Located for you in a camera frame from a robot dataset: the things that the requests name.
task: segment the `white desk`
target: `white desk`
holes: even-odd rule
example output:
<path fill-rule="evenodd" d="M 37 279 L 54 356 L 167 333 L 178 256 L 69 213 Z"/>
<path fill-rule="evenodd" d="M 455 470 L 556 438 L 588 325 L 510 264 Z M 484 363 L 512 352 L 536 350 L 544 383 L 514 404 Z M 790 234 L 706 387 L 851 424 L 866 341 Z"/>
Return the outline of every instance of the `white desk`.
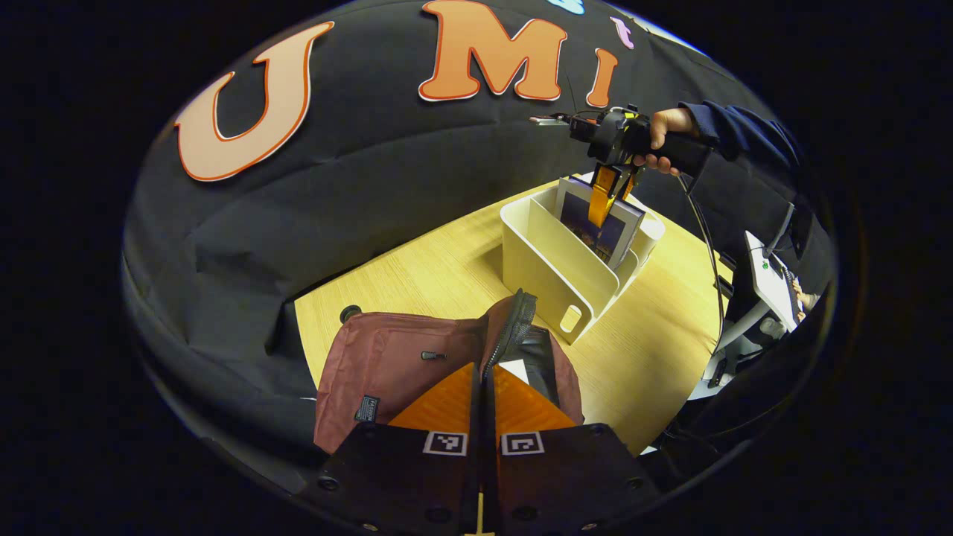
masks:
<path fill-rule="evenodd" d="M 747 231 L 744 232 L 744 241 L 747 244 L 748 256 L 751 259 L 751 274 L 755 294 L 758 295 L 760 300 L 736 324 L 725 330 L 721 336 L 719 350 L 751 329 L 751 326 L 761 320 L 769 310 L 774 311 L 774 314 L 781 319 L 781 324 L 787 331 L 794 331 L 798 327 L 798 323 L 794 320 L 794 314 L 791 312 L 791 297 L 787 291 L 787 281 L 775 272 L 770 262 L 763 255 L 764 243 Z M 775 256 L 775 259 L 781 266 L 787 267 L 778 256 Z"/>

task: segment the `hand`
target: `hand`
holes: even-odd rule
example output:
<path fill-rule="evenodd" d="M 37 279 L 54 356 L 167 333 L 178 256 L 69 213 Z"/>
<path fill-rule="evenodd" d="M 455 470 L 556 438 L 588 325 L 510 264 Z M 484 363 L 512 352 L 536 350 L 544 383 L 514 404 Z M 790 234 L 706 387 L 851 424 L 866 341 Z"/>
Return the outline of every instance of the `hand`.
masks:
<path fill-rule="evenodd" d="M 652 136 L 652 149 L 659 149 L 665 144 L 666 133 L 689 133 L 693 137 L 699 137 L 699 127 L 695 124 L 695 119 L 687 108 L 672 108 L 656 112 L 652 116 L 652 126 L 649 128 L 649 135 Z M 647 164 L 654 170 L 659 170 L 664 174 L 674 176 L 681 175 L 681 171 L 672 167 L 672 161 L 667 157 L 657 158 L 655 155 L 634 155 L 632 163 L 641 166 Z"/>

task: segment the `light wood tabletop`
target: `light wood tabletop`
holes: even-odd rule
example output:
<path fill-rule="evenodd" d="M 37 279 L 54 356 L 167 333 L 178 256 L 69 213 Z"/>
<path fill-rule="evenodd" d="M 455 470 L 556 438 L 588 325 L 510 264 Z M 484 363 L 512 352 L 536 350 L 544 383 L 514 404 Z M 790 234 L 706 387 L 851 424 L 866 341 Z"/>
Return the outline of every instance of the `light wood tabletop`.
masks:
<path fill-rule="evenodd" d="M 298 330 L 315 388 L 348 305 L 364 312 L 474 319 L 512 295 L 502 281 L 500 208 L 556 184 L 456 219 L 297 299 Z M 556 335 L 576 368 L 586 422 L 609 424 L 636 455 L 688 399 L 719 330 L 718 295 L 704 242 L 655 214 L 665 235 L 651 261 L 585 335 L 569 345 L 558 327 L 539 316 L 533 322 Z M 731 270 L 717 265 L 730 282 Z"/>

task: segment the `fabric tag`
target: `fabric tag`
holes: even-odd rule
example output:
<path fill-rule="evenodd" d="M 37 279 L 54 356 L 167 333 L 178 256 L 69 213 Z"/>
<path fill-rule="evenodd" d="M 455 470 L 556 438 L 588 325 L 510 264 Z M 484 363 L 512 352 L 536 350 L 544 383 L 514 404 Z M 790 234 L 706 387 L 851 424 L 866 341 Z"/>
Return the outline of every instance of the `fabric tag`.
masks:
<path fill-rule="evenodd" d="M 360 407 L 355 413 L 355 421 L 364 423 L 373 423 L 377 420 L 377 407 L 380 405 L 380 399 L 364 395 L 360 402 Z"/>

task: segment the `backpack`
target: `backpack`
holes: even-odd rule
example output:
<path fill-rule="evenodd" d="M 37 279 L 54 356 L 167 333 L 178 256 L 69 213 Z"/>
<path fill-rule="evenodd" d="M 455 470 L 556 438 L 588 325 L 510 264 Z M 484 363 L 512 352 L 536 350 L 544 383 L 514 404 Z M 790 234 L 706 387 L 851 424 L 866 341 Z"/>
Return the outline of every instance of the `backpack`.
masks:
<path fill-rule="evenodd" d="M 357 311 L 348 315 L 349 309 Z M 549 330 L 532 325 L 536 297 L 519 289 L 478 319 L 359 313 L 351 306 L 332 343 L 317 390 L 314 444 L 334 453 L 359 423 L 387 424 L 468 363 L 486 371 L 523 360 L 528 383 L 576 425 L 579 380 Z"/>

